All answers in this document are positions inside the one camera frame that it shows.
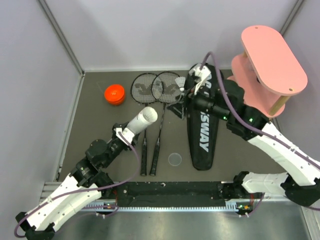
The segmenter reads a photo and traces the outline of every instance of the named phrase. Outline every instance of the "white wall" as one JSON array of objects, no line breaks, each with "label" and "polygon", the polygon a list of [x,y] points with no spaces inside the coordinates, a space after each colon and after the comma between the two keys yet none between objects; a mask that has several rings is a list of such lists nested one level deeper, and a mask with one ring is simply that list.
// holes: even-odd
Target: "white wall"
[{"label": "white wall", "polygon": [[285,104],[278,117],[283,133],[320,161],[320,1],[303,4],[285,40],[308,76],[306,88]]},{"label": "white wall", "polygon": [[230,68],[250,25],[281,29],[296,0],[46,0],[86,71]]},{"label": "white wall", "polygon": [[80,76],[37,1],[0,8],[0,239],[39,203],[58,167]]}]

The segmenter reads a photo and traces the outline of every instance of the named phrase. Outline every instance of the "gray floor mat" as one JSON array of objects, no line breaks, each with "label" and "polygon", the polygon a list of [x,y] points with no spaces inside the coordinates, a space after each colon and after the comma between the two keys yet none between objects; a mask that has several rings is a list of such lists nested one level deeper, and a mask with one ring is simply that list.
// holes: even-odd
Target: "gray floor mat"
[{"label": "gray floor mat", "polygon": [[[125,72],[92,72],[86,73],[78,106],[76,109],[68,146],[65,153],[60,181],[80,161],[90,143],[95,139],[108,141],[112,135],[114,123],[124,123],[131,120],[143,105],[137,104],[130,95],[130,87],[141,71]],[[187,71],[174,71],[185,76]],[[227,78],[232,73],[223,71]],[[104,98],[104,90],[112,84],[121,84],[126,91],[126,99],[122,105],[112,106]],[[163,105],[154,103],[160,116]],[[160,117],[156,123],[147,129],[148,158],[147,172],[151,167],[153,149],[158,137]],[[136,147],[141,154],[143,134],[139,137]],[[168,162],[171,153],[179,153],[182,163],[172,166]],[[122,181],[130,177],[137,167],[132,152],[124,151],[106,169],[113,181]],[[275,174],[284,170],[268,155],[255,146],[250,145],[240,137],[232,134],[224,121],[219,122],[215,156],[210,170],[198,171],[193,168],[188,145],[187,121],[178,119],[172,112],[166,110],[161,133],[161,149],[156,176],[137,176],[134,181],[231,181],[240,171],[250,171],[259,174]]]}]

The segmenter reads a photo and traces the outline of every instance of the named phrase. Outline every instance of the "black motor joint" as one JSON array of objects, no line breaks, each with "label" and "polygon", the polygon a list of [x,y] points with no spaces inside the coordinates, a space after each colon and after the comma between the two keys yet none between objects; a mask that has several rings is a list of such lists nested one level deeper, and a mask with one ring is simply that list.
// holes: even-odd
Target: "black motor joint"
[{"label": "black motor joint", "polygon": [[248,171],[242,171],[233,178],[232,183],[221,183],[219,186],[220,196],[225,200],[250,197],[250,194],[242,186],[243,180],[248,173]]},{"label": "black motor joint", "polygon": [[[90,144],[85,151],[85,157],[70,172],[70,175],[77,180],[78,186],[89,188],[92,184],[95,184],[100,188],[114,184],[109,175],[102,169],[107,168],[123,150],[129,149],[129,146],[116,133],[116,129],[121,129],[122,132],[127,125],[128,122],[116,123],[112,127],[112,138],[108,142],[97,139]],[[137,144],[138,137],[139,135],[137,134],[133,138],[131,143],[133,146]],[[112,188],[102,190],[102,198],[107,198],[112,191]]]},{"label": "black motor joint", "polygon": [[299,186],[291,176],[288,176],[280,186],[284,189],[286,197],[292,202],[309,207],[320,199],[320,180],[315,178],[314,182],[315,185]]}]

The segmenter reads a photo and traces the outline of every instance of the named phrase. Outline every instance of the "wooden post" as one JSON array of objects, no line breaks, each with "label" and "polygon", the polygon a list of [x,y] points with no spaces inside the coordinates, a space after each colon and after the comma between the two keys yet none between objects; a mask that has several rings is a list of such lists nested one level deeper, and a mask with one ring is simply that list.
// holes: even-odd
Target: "wooden post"
[{"label": "wooden post", "polygon": [[271,116],[275,115],[279,109],[289,100],[290,96],[280,96],[269,110]]}]

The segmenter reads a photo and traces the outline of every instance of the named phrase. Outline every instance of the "shuttlecock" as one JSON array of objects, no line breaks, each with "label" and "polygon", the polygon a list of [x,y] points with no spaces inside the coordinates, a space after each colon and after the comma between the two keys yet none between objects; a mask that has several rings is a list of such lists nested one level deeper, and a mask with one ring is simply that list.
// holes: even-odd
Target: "shuttlecock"
[{"label": "shuttlecock", "polygon": [[186,78],[184,76],[180,76],[177,77],[174,81],[178,85],[180,91],[183,92],[185,90]]}]

